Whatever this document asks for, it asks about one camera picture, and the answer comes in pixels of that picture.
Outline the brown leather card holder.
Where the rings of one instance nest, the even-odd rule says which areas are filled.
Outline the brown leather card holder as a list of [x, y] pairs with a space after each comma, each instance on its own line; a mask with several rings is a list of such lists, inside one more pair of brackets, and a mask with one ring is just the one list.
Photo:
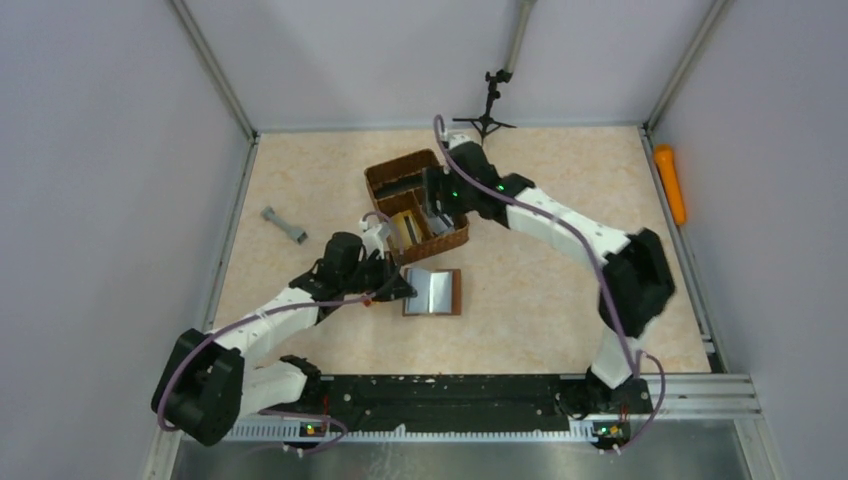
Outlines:
[[427, 270], [411, 267], [404, 279], [415, 291], [403, 302], [403, 316], [459, 316], [462, 314], [460, 269]]

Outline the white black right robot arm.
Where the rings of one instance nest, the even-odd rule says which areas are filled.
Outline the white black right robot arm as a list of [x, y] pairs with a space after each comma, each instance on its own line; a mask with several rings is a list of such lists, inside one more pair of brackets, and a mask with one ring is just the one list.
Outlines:
[[638, 378], [649, 326], [676, 293], [662, 242], [643, 228], [627, 233], [558, 203], [519, 174], [502, 176], [481, 144], [464, 134], [441, 141], [446, 161], [423, 173], [429, 212], [480, 218], [535, 238], [584, 264], [599, 284], [605, 331], [583, 383], [583, 410], [612, 412]]

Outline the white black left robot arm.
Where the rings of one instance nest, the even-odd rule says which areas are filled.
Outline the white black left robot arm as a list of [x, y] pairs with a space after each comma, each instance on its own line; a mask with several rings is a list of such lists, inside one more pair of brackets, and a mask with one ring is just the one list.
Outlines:
[[400, 274], [396, 228], [383, 223], [361, 234], [337, 232], [324, 254], [264, 305], [209, 332], [177, 339], [151, 399], [160, 429], [181, 431], [205, 446], [218, 443], [249, 415], [287, 404], [308, 413], [319, 404], [318, 369], [286, 356], [261, 366], [284, 340], [326, 320], [345, 305], [409, 298]]

